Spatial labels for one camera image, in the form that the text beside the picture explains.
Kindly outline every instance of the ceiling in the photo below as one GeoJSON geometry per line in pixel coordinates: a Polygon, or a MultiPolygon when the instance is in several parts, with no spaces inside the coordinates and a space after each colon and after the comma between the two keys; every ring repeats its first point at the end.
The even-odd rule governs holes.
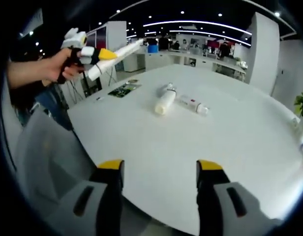
{"type": "MultiPolygon", "coordinates": [[[[89,31],[97,28],[99,22],[104,24],[109,20],[127,21],[127,23],[131,23],[131,25],[127,24],[127,28],[129,29],[127,35],[130,36],[136,32],[138,37],[143,37],[144,33],[148,30],[156,31],[157,34],[159,34],[159,32],[170,34],[169,30],[182,30],[179,26],[194,25],[198,31],[221,34],[245,41],[246,35],[244,33],[222,26],[190,23],[174,23],[150,27],[143,27],[143,25],[163,21],[193,20],[220,23],[247,30],[251,24],[254,13],[257,11],[279,24],[281,36],[293,32],[288,26],[278,20],[277,17],[245,1],[249,0],[192,0],[190,2],[184,2],[183,4],[178,4],[178,1],[165,0],[87,0],[86,2],[90,8],[85,10],[86,8],[84,7],[83,12],[78,13],[79,17],[76,17],[77,21],[74,21],[73,25],[67,24],[66,27],[74,26],[79,27],[80,30],[89,31]]],[[[287,12],[277,3],[277,0],[254,0],[254,2],[272,12],[279,11],[281,18],[294,27],[294,25],[288,21],[290,18],[287,12]]],[[[34,30],[33,35],[26,35],[15,45],[14,58],[18,58],[17,60],[29,60],[32,59],[31,57],[36,58],[37,55],[41,56],[41,49],[44,50],[45,56],[52,55],[58,50],[63,37],[63,35],[61,35],[63,32],[58,31],[58,29],[60,26],[63,26],[63,23],[60,23],[62,21],[59,20],[59,16],[56,18],[58,12],[55,12],[53,8],[43,8],[42,12],[44,22],[49,22],[48,26],[44,23],[34,30]]]]}

